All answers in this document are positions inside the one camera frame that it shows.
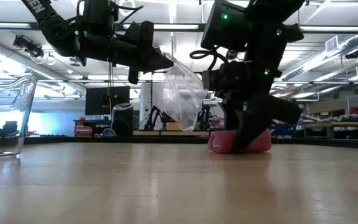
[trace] pink object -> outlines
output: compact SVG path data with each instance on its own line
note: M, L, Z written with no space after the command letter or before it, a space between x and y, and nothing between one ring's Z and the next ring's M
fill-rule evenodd
M218 154L230 153L233 149L236 130L232 131L216 131L211 133L208 141L208 149ZM248 147L246 152L265 152L272 147L270 139L270 131L266 129L258 136Z

